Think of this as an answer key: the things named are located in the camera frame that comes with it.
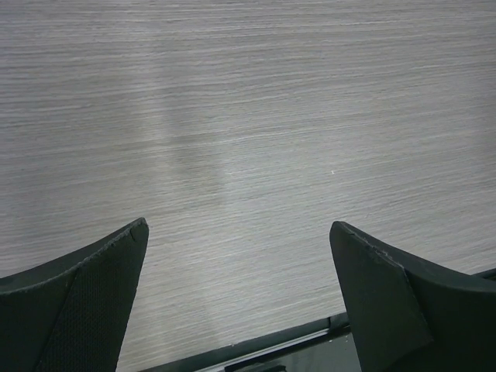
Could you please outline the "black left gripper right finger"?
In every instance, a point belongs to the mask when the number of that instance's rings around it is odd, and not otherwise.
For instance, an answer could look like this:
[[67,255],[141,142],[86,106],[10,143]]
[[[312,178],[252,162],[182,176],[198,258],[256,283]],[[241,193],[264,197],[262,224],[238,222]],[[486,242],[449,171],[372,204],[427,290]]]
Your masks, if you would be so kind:
[[329,242],[363,371],[493,371],[495,270],[464,274],[342,221]]

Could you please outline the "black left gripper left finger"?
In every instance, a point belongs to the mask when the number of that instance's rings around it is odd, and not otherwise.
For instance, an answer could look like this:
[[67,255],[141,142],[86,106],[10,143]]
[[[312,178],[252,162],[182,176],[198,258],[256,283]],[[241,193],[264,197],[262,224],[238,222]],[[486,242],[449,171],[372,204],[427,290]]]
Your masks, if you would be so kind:
[[1,279],[3,371],[114,371],[149,239],[139,218]]

